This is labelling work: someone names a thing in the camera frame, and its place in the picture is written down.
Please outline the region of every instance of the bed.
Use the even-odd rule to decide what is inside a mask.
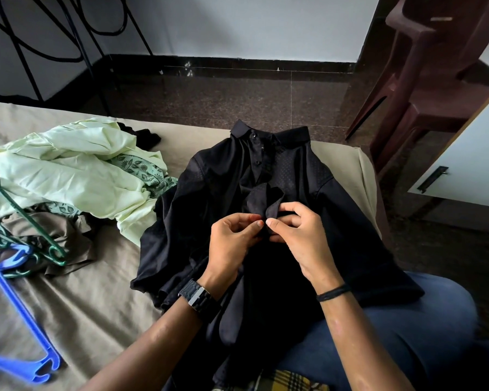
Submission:
[[[0,103],[0,144],[90,117]],[[162,152],[174,177],[179,177],[198,150],[211,147],[230,134],[222,129],[118,120],[134,130],[149,129],[162,137],[154,150]],[[389,245],[384,207],[367,151],[314,141],[311,145]],[[94,246],[98,260],[76,272],[54,278],[38,274],[11,282],[64,361],[52,379],[37,389],[76,390],[160,316],[148,296],[129,288],[139,263],[137,246],[122,237],[115,226],[108,225],[98,231]],[[0,355],[39,359],[42,354],[0,291]],[[0,372],[0,390],[32,388]]]

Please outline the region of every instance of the clothes pile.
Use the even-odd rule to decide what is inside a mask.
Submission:
[[[318,213],[335,263],[361,306],[411,302],[424,291],[393,260],[372,223],[313,153],[306,127],[267,133],[238,121],[230,138],[199,151],[155,206],[131,288],[167,310],[208,262],[211,225],[247,212],[278,217],[281,202]],[[270,231],[263,229],[266,235]],[[263,239],[167,382],[168,390],[245,385],[322,318],[315,292],[286,244]]]
[[[121,234],[139,245],[156,221],[157,198],[177,183],[167,175],[161,153],[147,151],[160,140],[147,129],[134,131],[98,117],[0,146],[3,188],[69,250],[68,266],[49,264],[46,274],[65,274],[94,260],[90,237],[96,218],[115,219]],[[13,236],[43,244],[1,195],[0,220]]]

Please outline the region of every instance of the granite floor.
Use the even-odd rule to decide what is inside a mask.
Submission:
[[[272,132],[307,125],[313,140],[346,144],[391,49],[393,32],[383,23],[374,23],[355,73],[171,67],[121,76],[121,91],[106,87],[106,97],[115,117],[222,129],[242,119]],[[80,111],[103,113],[97,97]],[[369,144],[383,115],[381,107],[347,144]],[[400,217],[391,210],[391,183],[382,185],[399,265],[463,285],[478,305],[479,336],[489,337],[489,234]]]

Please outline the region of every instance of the black cloth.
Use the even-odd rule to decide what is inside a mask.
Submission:
[[[118,122],[118,125],[122,131],[136,136],[136,147],[142,150],[151,150],[161,141],[161,137],[156,133],[150,133],[149,129],[134,130],[121,122]]]
[[[238,121],[230,138],[199,151],[176,187],[157,201],[157,221],[141,238],[131,288],[168,309],[208,262],[210,228],[236,212],[278,216],[299,201],[322,219],[337,268],[362,306],[411,302],[424,291],[393,261],[376,230],[310,147],[306,127],[280,133]],[[264,239],[249,250],[222,311],[175,368],[168,389],[238,385],[273,366],[322,318],[310,283],[286,244]]]

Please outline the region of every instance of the blue jeans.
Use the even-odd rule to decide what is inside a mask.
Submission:
[[[386,350],[415,388],[428,384],[472,345],[477,326],[469,292],[447,278],[409,273],[425,295],[410,304],[364,309]],[[288,370],[337,390],[350,390],[330,331],[323,320],[281,360]]]

